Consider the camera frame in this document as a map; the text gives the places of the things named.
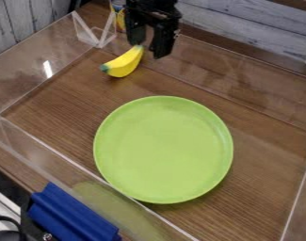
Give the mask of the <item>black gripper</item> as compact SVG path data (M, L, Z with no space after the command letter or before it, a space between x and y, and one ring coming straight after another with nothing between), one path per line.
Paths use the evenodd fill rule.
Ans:
M155 59L171 54L183 14L176 9L177 0L125 0L125 35L131 45L145 40L145 24L152 24L153 36L148 50Z

